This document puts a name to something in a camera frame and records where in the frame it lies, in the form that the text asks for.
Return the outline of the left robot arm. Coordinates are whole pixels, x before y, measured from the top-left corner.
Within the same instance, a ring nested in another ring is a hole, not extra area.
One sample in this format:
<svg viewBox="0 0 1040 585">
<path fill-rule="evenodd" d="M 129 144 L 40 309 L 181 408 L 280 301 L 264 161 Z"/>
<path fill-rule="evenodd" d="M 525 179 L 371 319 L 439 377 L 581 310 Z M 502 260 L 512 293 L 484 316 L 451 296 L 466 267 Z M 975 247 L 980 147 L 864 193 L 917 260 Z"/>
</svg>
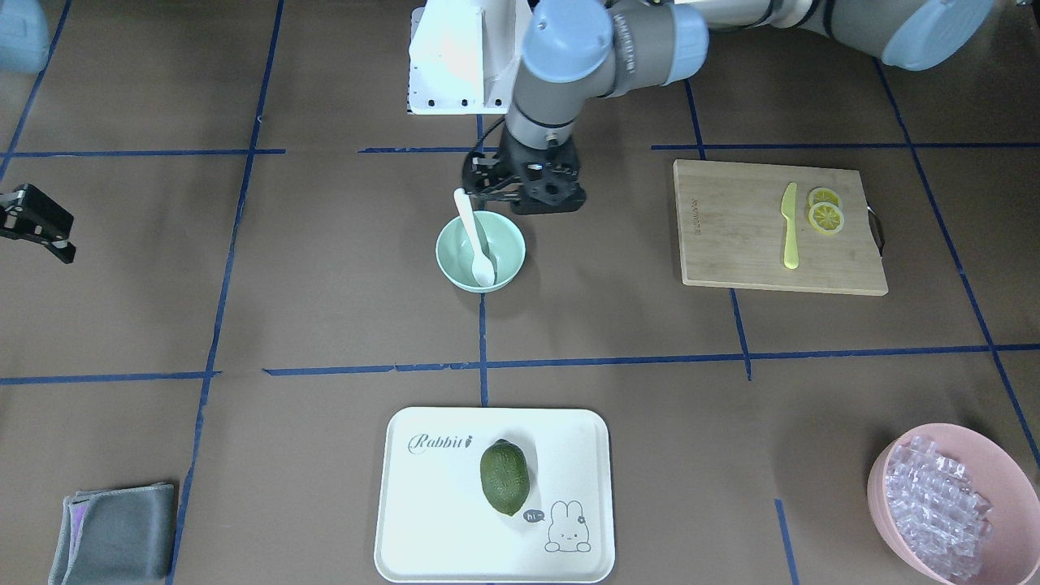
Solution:
<svg viewBox="0 0 1040 585">
<path fill-rule="evenodd" d="M 690 78 L 712 33 L 802 28 L 882 63 L 922 71 L 962 47 L 991 1 L 539 1 L 522 37 L 497 152 L 472 149 L 461 193 L 517 215 L 579 210 L 572 137 L 583 105 Z"/>
</svg>

